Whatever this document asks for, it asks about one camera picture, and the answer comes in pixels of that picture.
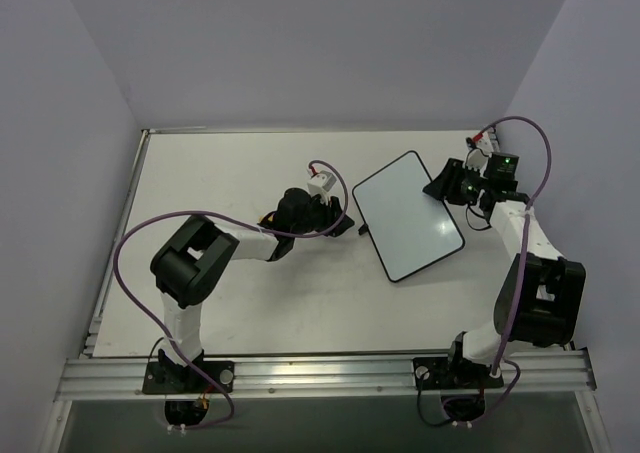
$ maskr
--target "wall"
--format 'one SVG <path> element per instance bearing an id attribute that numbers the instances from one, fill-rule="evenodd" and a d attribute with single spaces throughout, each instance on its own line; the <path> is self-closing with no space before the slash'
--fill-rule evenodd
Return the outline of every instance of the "wall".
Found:
<path id="1" fill-rule="evenodd" d="M 551 181 L 536 209 L 557 247 L 587 268 L 576 338 L 589 346 L 619 452 L 640 444 L 638 18 L 638 0 L 567 0 L 508 111 L 539 120 L 551 139 Z M 523 155 L 531 190 L 544 168 L 539 138 L 510 125 L 502 140 Z"/>
<path id="2" fill-rule="evenodd" d="M 479 126 L 563 0 L 72 0 L 150 126 Z"/>
<path id="3" fill-rule="evenodd" d="M 0 449 L 32 451 L 77 356 L 139 139 L 69 0 L 0 0 Z"/>

